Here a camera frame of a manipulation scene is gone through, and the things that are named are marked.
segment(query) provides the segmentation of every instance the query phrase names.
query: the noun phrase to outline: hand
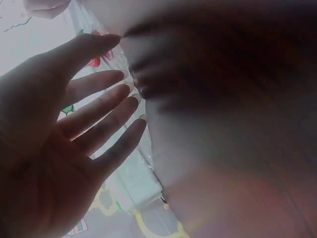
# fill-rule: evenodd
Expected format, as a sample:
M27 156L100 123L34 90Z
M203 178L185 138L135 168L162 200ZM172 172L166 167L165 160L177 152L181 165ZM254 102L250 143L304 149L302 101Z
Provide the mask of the hand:
M23 0L30 16L53 19L68 7L70 0Z
M138 99L127 97L126 84L56 121L60 110L123 79L121 71L110 70L70 81L90 59L119 41L114 35L83 34L0 78L1 237L64 235L136 148L144 119L132 123L103 155L89 158L137 109Z

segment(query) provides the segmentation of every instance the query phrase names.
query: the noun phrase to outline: fingernail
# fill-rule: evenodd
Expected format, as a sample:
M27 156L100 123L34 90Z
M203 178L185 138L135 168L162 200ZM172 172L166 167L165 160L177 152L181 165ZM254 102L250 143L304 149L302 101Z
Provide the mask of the fingernail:
M146 114L140 115L139 119L142 119L148 122L148 116Z
M136 99L138 100L139 104L140 104L140 102L141 102L141 100L142 100L142 98L141 98L140 94L135 93L135 94L133 94L131 97L136 98Z
M127 85L129 87L129 89L130 89L130 92L132 92L132 90L134 89L133 82L125 82L124 84Z
M114 48L116 45L119 44L121 40L121 36L113 35L113 34L103 35L103 38L109 48Z

